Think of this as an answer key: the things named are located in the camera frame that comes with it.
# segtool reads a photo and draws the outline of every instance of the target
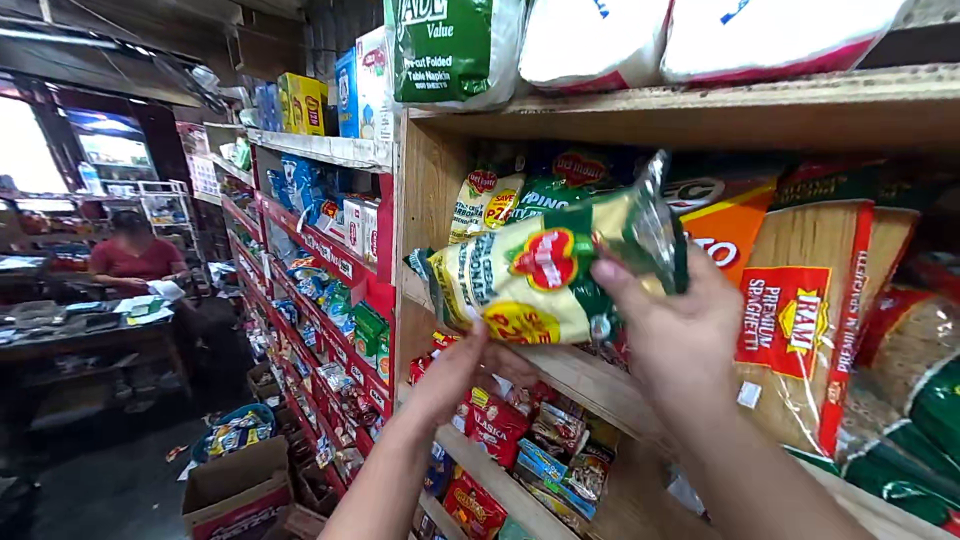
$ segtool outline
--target bottle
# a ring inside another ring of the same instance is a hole
[[[77,165],[77,171],[80,173],[80,179],[84,181],[86,185],[86,191],[91,195],[97,195],[103,197],[107,195],[104,192],[104,185],[100,182],[100,176],[97,175],[97,169],[87,163],[86,161],[81,161]]]

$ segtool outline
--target white box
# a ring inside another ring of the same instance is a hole
[[[361,208],[364,225],[363,258],[373,264],[376,264],[376,211],[378,209],[379,204],[373,201],[364,201]]]
[[[357,115],[360,138],[394,140],[394,98],[390,93],[391,50],[381,26],[356,40]]]
[[[346,199],[344,201],[344,225],[347,228],[347,247],[360,258],[363,258],[363,201],[360,199]]]

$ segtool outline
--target hand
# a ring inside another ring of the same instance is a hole
[[[427,368],[404,410],[411,409],[430,423],[431,428],[450,421],[457,404],[473,386],[493,391],[497,384],[491,373],[522,387],[533,386],[537,368],[499,343],[490,343],[490,331],[482,322],[470,334],[444,350]]]
[[[121,282],[131,287],[147,288],[147,281],[140,278],[122,278]]]
[[[601,259],[590,269],[626,321],[630,371],[655,405],[733,404],[732,361],[743,320],[743,297],[713,259],[688,244],[686,294],[655,298],[619,264]]]

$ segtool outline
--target yellow box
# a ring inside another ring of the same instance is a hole
[[[294,73],[284,73],[276,80],[276,85],[280,89],[283,131],[288,134],[326,135],[326,83]]]

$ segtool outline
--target blue basket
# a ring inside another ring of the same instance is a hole
[[[230,414],[223,416],[217,421],[216,424],[210,426],[210,428],[206,430],[204,436],[193,445],[193,450],[190,451],[190,456],[193,458],[193,460],[197,463],[206,463],[210,459],[210,456],[206,453],[206,438],[212,435],[213,432],[223,424],[226,424],[234,418],[243,418],[244,416],[247,416],[248,412],[251,411],[256,415],[257,418],[260,419],[261,422],[264,424],[270,424],[270,436],[274,436],[274,433],[276,432],[276,419],[274,418],[274,412],[271,411],[268,406],[263,404],[243,405]]]

